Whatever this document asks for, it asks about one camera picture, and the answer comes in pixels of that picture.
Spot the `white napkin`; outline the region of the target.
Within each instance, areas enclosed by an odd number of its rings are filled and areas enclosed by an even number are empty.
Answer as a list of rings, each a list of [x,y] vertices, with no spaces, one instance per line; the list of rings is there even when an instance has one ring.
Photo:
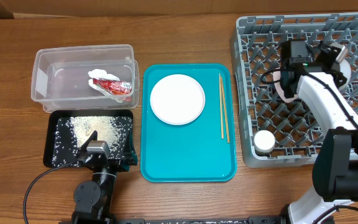
[[[102,70],[102,69],[94,69],[92,71],[88,72],[88,76],[89,76],[89,80],[88,80],[88,85],[90,86],[90,80],[92,78],[96,78],[96,79],[107,79],[107,80],[120,80],[120,78],[118,78],[117,76],[107,73],[107,71]]]

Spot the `pile of rice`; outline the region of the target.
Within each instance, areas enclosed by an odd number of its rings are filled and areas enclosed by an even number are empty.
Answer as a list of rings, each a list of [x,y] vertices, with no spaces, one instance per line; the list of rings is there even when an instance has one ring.
[[[109,159],[124,158],[124,146],[132,130],[132,118],[128,116],[76,116],[60,118],[55,125],[52,167],[60,167],[80,155],[80,147],[97,132],[97,140],[106,141]]]

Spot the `red snack wrapper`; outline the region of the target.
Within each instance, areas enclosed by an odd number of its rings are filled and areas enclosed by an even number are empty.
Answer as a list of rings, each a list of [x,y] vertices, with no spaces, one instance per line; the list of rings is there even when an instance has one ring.
[[[90,80],[90,86],[104,95],[127,95],[132,91],[130,82],[119,80],[96,79]]]

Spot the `wooden chopstick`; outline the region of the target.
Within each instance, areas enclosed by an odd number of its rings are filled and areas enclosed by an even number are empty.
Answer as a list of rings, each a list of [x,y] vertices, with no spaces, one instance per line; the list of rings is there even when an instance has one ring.
[[[223,77],[220,75],[220,86],[221,86],[221,98],[223,101],[223,113],[224,113],[224,126],[226,128],[226,139],[227,143],[230,143],[230,135],[229,135],[229,127],[228,127],[228,118],[227,118],[227,107],[226,107],[226,96],[224,92],[224,83],[223,83]]]
[[[224,139],[224,127],[223,127],[223,99],[222,99],[222,89],[221,89],[221,74],[218,75],[218,85],[219,85],[219,110],[220,110],[220,123],[221,123],[221,139]]]

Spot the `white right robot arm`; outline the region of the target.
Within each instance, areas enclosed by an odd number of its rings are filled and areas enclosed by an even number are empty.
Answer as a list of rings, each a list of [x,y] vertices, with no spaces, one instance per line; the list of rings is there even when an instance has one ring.
[[[313,165],[312,187],[285,208],[287,223],[331,222],[341,208],[358,202],[358,114],[341,94],[349,83],[347,48],[320,42],[314,51],[304,40],[280,46],[273,82],[283,101],[301,99],[320,126],[324,140]]]

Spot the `pink plate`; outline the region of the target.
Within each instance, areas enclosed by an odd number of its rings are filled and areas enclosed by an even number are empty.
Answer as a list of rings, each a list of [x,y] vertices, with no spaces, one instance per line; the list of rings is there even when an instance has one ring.
[[[193,122],[203,112],[206,95],[194,78],[173,74],[159,80],[150,93],[150,106],[164,123],[180,126]]]

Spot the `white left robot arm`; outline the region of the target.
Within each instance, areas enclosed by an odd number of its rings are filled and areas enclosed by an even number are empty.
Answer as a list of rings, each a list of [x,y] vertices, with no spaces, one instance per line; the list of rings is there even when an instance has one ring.
[[[125,138],[123,156],[109,158],[109,147],[106,141],[97,140],[98,133],[91,136],[80,147],[76,157],[82,167],[92,170],[91,180],[77,185],[73,199],[75,210],[71,216],[72,223],[117,223],[110,212],[114,184],[118,172],[127,172],[130,166],[136,166],[138,158],[133,145],[132,131]]]

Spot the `pink bowl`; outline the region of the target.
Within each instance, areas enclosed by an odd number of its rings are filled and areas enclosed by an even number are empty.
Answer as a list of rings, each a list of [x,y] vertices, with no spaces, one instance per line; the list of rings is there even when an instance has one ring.
[[[298,99],[298,95],[294,94],[294,97],[292,98],[286,98],[284,95],[284,90],[280,86],[280,78],[281,78],[280,72],[273,72],[273,80],[274,80],[274,86],[276,89],[276,92],[278,93],[279,97],[285,102],[285,103],[291,103],[292,101]]]

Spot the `white plastic cup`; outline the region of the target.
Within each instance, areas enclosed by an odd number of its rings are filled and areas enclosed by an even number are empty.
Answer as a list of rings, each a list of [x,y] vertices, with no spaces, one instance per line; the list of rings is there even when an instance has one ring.
[[[268,156],[275,147],[275,136],[268,130],[260,130],[254,134],[253,143],[258,156]]]

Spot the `grey bowl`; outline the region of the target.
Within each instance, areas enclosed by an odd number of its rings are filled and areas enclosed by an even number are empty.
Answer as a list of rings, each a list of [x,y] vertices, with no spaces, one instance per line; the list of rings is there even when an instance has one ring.
[[[347,60],[343,60],[340,64],[340,72],[344,75],[346,78],[346,82],[342,84],[338,89],[339,91],[342,91],[346,88],[346,86],[349,84],[350,78],[351,78],[351,66]]]

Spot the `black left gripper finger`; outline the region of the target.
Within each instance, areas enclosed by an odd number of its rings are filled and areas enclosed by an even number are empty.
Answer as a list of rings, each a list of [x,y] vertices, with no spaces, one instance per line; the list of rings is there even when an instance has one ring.
[[[134,143],[133,143],[133,131],[132,129],[129,130],[127,137],[126,137],[126,141],[125,141],[125,145],[124,145],[124,157],[126,159],[137,159],[137,154],[134,148]]]
[[[88,147],[89,143],[91,141],[96,141],[97,138],[98,138],[98,132],[93,131],[90,137],[80,147],[80,151],[78,152],[78,155],[80,156],[83,152],[86,152],[86,148]]]

